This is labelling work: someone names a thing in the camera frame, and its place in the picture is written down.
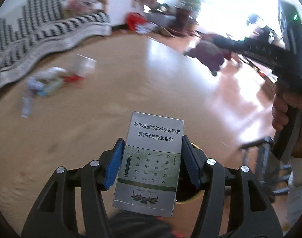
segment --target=black and white striped fabric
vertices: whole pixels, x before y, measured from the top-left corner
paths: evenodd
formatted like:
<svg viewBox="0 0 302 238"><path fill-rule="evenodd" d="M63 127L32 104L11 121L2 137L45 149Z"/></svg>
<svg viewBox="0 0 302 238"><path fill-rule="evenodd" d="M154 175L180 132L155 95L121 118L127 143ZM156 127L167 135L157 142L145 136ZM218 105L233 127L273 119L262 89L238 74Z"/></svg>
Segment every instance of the black and white striped fabric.
<svg viewBox="0 0 302 238"><path fill-rule="evenodd" d="M63 19L61 0L27 0L17 23L18 30L14 31L6 19L0 18L0 87L22 78L48 53L70 49L87 36L111 34L108 14ZM46 42L54 48L40 51Z"/></svg>

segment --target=red bag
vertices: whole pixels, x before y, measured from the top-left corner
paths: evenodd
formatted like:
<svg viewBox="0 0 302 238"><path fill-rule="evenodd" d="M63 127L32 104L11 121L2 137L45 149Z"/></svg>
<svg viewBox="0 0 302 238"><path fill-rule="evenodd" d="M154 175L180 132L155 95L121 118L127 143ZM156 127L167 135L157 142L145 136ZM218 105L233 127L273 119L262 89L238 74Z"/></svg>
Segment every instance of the red bag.
<svg viewBox="0 0 302 238"><path fill-rule="evenodd" d="M127 15L126 24L130 30L135 30L135 25L147 22L145 18L137 12L130 12Z"/></svg>

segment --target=silver screw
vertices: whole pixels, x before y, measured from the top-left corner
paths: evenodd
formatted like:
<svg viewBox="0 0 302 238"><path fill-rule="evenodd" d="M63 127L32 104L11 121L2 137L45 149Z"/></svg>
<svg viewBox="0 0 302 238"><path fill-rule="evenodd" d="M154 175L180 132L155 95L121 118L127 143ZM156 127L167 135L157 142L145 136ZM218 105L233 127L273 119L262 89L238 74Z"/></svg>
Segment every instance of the silver screw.
<svg viewBox="0 0 302 238"><path fill-rule="evenodd" d="M99 161L98 160L93 160L90 162L91 166L98 166L99 165Z"/></svg>
<svg viewBox="0 0 302 238"><path fill-rule="evenodd" d="M58 173L58 174L61 174L62 172L64 172L65 171L65 168L63 167L63 166L60 166L58 169L56 169L56 172Z"/></svg>
<svg viewBox="0 0 302 238"><path fill-rule="evenodd" d="M216 163L216 160L215 160L215 159L212 159L212 158L207 159L207 164L213 166L215 163Z"/></svg>
<svg viewBox="0 0 302 238"><path fill-rule="evenodd" d="M250 169L249 169L249 167L247 167L247 166L242 166L242 167L241 167L241 170L242 170L243 172L248 172Z"/></svg>

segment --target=green stripe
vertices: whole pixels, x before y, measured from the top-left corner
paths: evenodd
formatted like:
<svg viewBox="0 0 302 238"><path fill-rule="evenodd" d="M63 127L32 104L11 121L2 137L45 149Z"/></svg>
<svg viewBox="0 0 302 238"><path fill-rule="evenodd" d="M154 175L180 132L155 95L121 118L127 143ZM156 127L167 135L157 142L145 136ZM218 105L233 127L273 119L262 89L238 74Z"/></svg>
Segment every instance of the green stripe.
<svg viewBox="0 0 302 238"><path fill-rule="evenodd" d="M141 183L137 181L131 181L131 180L126 180L119 178L118 182L124 183L124 184L130 184L142 188L147 188L147 189L153 189L153 190L160 190L160 191L176 191L176 187L165 187L165 186L159 186L159 185L152 185L152 184L147 184L147 183Z"/></svg>

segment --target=brown floor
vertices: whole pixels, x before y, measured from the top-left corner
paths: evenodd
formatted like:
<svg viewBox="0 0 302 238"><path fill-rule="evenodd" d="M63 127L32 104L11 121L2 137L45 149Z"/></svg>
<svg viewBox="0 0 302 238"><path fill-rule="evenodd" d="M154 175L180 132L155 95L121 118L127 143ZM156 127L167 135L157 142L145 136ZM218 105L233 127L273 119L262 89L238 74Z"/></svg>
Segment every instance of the brown floor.
<svg viewBox="0 0 302 238"><path fill-rule="evenodd" d="M248 65L237 70L235 63L227 62L212 77L197 59L180 54L193 47L196 38L150 37L175 51L146 37L116 33L101 42L97 37L87 39L71 51L43 59L37 68L66 67L77 52L96 59L97 71L83 89L69 86L51 98L36 98L28 119L19 117L24 81L4 91L0 100L0 209L17 232L53 168L77 168L93 155L99 156L98 151L110 149L117 137L125 137L133 110L185 120L184 133L191 141L231 168L241 165L240 144L274 134L272 101L260 88L264 80ZM249 163L252 169L254 158L255 151ZM104 195L109 215L114 212L113 190ZM278 197L273 205L281 223L286 220L285 203L286 197ZM167 220L189 237L200 204L198 199L176 205ZM224 214L228 213L227 198ZM221 233L226 225L225 217Z"/></svg>

